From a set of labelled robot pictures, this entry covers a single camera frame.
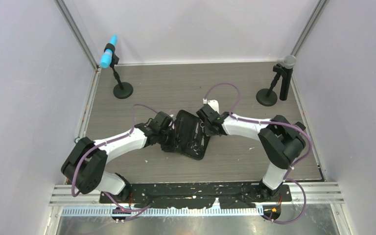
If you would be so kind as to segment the black zip tool case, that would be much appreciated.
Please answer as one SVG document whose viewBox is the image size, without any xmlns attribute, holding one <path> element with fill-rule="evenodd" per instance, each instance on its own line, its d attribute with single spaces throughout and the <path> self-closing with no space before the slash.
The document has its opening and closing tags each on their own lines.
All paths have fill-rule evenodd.
<svg viewBox="0 0 376 235">
<path fill-rule="evenodd" d="M 191 148 L 192 142 L 194 139 L 194 131 L 197 122 L 200 120 L 199 117 L 185 111 L 180 110 L 175 118 L 175 140 L 177 144 L 176 151 L 174 153 L 179 153 L 181 155 L 184 155 L 186 157 L 190 157 L 194 160 L 200 161 L 204 158 L 204 155 L 206 153 L 208 143 L 210 141 L 210 137 L 205 134 L 205 132 L 202 133 L 201 137 L 205 139 L 205 153 L 204 155 L 195 155 L 194 151 Z"/>
</svg>

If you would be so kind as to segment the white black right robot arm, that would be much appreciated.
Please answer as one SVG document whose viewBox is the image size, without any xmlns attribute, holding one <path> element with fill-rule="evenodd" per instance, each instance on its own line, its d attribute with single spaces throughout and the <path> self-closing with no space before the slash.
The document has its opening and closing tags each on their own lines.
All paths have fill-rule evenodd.
<svg viewBox="0 0 376 235">
<path fill-rule="evenodd" d="M 259 182 L 258 192 L 264 200 L 274 200 L 292 164 L 306 147 L 306 127 L 301 122 L 291 124 L 281 115 L 258 119 L 230 112 L 220 114 L 209 104 L 196 114 L 208 136 L 242 136 L 260 141 L 270 163 Z"/>
</svg>

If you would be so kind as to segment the silver thinning scissors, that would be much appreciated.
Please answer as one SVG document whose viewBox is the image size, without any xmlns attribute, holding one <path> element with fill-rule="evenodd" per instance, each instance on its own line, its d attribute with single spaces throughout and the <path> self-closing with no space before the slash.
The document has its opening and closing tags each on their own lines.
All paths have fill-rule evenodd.
<svg viewBox="0 0 376 235">
<path fill-rule="evenodd" d="M 195 139 L 192 142 L 191 145 L 192 150 L 194 151 L 195 155 L 204 155 L 206 147 L 205 147 L 205 139 L 204 138 L 199 138 Z"/>
</svg>

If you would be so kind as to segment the silver hair scissors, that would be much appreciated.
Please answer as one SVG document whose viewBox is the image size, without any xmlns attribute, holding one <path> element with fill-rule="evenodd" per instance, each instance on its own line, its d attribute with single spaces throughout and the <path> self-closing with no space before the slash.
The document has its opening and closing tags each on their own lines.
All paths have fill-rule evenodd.
<svg viewBox="0 0 376 235">
<path fill-rule="evenodd" d="M 202 120 L 199 120 L 196 124 L 195 131 L 194 131 L 194 139 L 198 139 L 201 137 L 202 133 L 204 132 L 205 124 Z"/>
</svg>

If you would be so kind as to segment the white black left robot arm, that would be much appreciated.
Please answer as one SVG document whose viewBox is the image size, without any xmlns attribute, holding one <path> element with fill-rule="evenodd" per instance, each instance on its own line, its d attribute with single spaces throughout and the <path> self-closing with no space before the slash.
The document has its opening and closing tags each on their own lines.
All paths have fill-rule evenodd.
<svg viewBox="0 0 376 235">
<path fill-rule="evenodd" d="M 81 194 L 99 190 L 124 203 L 131 195 L 130 184 L 120 174 L 107 172 L 107 163 L 154 144 L 171 144 L 172 123 L 170 115 L 158 112 L 146 123 L 135 124 L 130 130 L 113 137 L 96 141 L 83 137 L 61 166 L 61 173 L 71 182 L 72 190 Z"/>
</svg>

